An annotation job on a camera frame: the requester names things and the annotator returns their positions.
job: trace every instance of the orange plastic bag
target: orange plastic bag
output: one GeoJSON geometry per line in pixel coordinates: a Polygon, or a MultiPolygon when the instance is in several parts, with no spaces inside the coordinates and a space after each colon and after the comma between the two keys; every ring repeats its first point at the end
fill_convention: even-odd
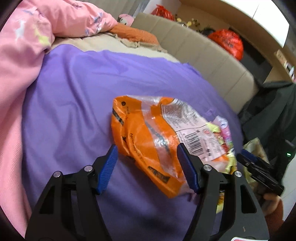
{"type": "Polygon", "coordinates": [[[167,9],[165,9],[164,6],[158,5],[156,4],[156,8],[153,10],[153,12],[151,13],[152,15],[156,15],[156,16],[160,16],[163,18],[167,18],[169,20],[174,21],[175,18],[172,15],[172,13],[170,11],[168,11],[167,9]]]}
{"type": "Polygon", "coordinates": [[[229,164],[208,122],[181,100],[120,96],[113,101],[112,113],[112,133],[119,152],[132,157],[170,198],[192,192],[177,158],[180,142],[204,164],[229,164]]]}
{"type": "Polygon", "coordinates": [[[208,38],[219,44],[238,61],[242,60],[244,54],[244,46],[237,33],[228,29],[223,29],[211,33],[208,38]]]}

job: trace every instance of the black cloth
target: black cloth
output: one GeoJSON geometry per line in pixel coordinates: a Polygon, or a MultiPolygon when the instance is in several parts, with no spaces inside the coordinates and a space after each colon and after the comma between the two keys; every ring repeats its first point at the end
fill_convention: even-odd
{"type": "Polygon", "coordinates": [[[245,143],[258,137],[269,160],[280,142],[296,145],[296,85],[291,81],[260,84],[258,93],[239,113],[245,143]]]}

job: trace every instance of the white tile floor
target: white tile floor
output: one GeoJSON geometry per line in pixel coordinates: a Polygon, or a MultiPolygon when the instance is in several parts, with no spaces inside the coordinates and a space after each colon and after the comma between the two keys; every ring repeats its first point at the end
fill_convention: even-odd
{"type": "Polygon", "coordinates": [[[296,156],[290,162],[283,178],[285,190],[281,196],[284,204],[284,220],[296,202],[296,156]]]}

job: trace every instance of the silver screw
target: silver screw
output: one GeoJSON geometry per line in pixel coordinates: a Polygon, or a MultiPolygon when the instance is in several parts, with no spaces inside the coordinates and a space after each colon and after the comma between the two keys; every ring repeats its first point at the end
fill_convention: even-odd
{"type": "Polygon", "coordinates": [[[237,177],[241,177],[242,176],[242,173],[240,171],[235,171],[234,174],[237,176],[237,177]]]}
{"type": "Polygon", "coordinates": [[[206,165],[204,165],[204,169],[209,172],[210,170],[212,170],[212,167],[210,165],[206,164],[206,165]]]}
{"type": "Polygon", "coordinates": [[[54,177],[59,177],[61,176],[61,172],[60,171],[56,171],[54,174],[53,174],[54,177]]]}
{"type": "Polygon", "coordinates": [[[86,172],[90,172],[91,170],[92,170],[92,166],[85,166],[84,167],[84,170],[86,171],[86,172]]]}

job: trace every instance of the beige headboard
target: beige headboard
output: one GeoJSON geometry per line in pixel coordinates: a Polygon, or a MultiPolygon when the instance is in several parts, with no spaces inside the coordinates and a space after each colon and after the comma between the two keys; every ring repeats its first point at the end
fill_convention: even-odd
{"type": "Polygon", "coordinates": [[[110,13],[116,20],[122,13],[133,15],[142,0],[81,0],[90,2],[105,12],[110,13]]]}
{"type": "Polygon", "coordinates": [[[246,68],[219,45],[173,21],[140,13],[132,27],[154,34],[160,45],[180,62],[189,62],[238,113],[257,92],[246,68]]]}

